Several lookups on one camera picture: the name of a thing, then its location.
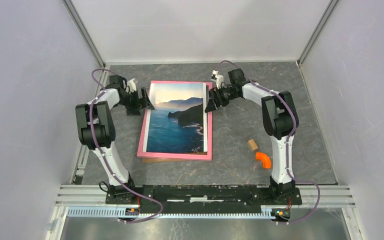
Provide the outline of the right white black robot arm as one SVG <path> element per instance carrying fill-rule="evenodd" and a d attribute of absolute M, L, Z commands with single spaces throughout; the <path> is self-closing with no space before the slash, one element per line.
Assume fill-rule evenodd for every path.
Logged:
<path fill-rule="evenodd" d="M 270 176 L 269 199 L 282 204 L 289 198 L 296 186 L 292 176 L 292 143 L 299 125 L 292 95 L 288 91 L 278 92 L 247 79 L 242 69 L 228 72 L 230 83 L 213 70 L 211 80 L 216 86 L 208 91 L 205 112 L 216 111 L 227 106 L 231 100 L 242 98 L 261 107 L 263 128 L 272 144 L 272 172 Z"/>

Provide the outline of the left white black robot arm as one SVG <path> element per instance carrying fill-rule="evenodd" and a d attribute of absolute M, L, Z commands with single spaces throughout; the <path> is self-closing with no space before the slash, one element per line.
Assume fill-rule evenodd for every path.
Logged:
<path fill-rule="evenodd" d="M 80 143 L 98 157 L 107 173 L 104 192 L 110 200 L 131 204 L 138 197 L 137 190 L 114 144 L 116 128 L 111 110 L 119 105 L 125 107 L 128 116 L 139 116 L 144 109 L 154 109 L 146 89 L 138 89 L 135 78 L 127 80 L 111 75 L 109 84 L 93 100 L 75 106 L 76 126 Z"/>

